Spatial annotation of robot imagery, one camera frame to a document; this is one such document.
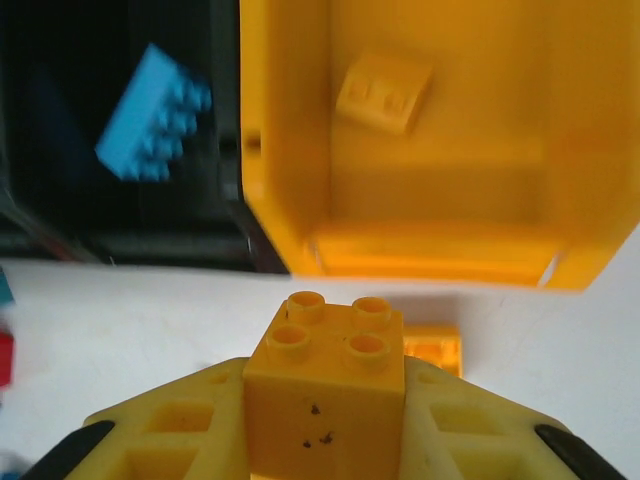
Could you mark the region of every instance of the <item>teal toy block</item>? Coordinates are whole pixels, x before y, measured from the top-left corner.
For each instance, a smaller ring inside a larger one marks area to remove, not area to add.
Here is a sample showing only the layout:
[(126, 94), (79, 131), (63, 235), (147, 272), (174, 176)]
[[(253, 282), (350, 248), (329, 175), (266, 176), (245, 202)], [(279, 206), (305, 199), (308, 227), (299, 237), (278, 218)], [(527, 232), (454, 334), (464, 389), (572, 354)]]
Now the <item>teal toy block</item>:
[(169, 179), (197, 115), (211, 109), (211, 90), (155, 45), (147, 47), (95, 151), (121, 180)]

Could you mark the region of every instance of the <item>yellow toy block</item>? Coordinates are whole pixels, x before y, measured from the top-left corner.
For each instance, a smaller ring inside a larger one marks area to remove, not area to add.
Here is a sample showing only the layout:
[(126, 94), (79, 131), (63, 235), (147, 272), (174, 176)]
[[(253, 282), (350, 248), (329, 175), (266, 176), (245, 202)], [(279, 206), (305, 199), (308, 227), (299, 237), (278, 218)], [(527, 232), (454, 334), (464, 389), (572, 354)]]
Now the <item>yellow toy block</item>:
[(336, 109), (342, 115), (395, 134), (408, 133), (420, 111), (432, 67), (397, 57), (365, 53), (342, 85)]
[(395, 477), (402, 314), (380, 298), (282, 305), (244, 371), (251, 472), (279, 480)]
[(458, 327), (406, 325), (404, 353), (462, 377), (462, 340)]

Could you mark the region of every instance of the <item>yellow plastic wall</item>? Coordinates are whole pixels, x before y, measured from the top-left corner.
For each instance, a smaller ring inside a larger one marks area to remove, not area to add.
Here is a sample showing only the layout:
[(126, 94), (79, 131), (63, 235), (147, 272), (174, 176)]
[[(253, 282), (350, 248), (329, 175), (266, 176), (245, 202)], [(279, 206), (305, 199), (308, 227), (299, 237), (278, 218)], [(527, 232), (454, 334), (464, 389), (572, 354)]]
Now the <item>yellow plastic wall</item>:
[[(293, 273), (584, 288), (640, 218), (638, 6), (240, 0), (246, 200)], [(335, 110), (368, 51), (433, 69), (404, 135)]]

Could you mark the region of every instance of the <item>white table surface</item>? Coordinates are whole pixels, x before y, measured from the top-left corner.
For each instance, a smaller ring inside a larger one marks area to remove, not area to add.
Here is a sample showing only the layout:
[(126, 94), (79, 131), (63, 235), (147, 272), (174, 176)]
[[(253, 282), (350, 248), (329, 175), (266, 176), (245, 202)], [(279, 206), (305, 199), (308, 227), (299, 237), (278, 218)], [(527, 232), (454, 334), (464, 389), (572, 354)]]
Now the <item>white table surface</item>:
[(408, 322), (455, 323), (467, 380), (554, 416), (640, 478), (640, 231), (582, 295), (473, 286), (303, 282), (154, 268), (2, 263), (16, 298), (0, 450), (38, 459), (92, 412), (249, 356), (280, 303), (379, 295)]

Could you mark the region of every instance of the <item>red toy block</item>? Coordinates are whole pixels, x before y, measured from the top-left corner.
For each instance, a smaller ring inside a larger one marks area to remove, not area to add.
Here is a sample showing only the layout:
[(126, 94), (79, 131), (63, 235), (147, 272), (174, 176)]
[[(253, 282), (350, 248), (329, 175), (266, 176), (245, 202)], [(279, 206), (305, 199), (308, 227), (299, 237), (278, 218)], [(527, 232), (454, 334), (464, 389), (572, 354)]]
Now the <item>red toy block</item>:
[(11, 383), (13, 364), (13, 337), (0, 332), (0, 387)]

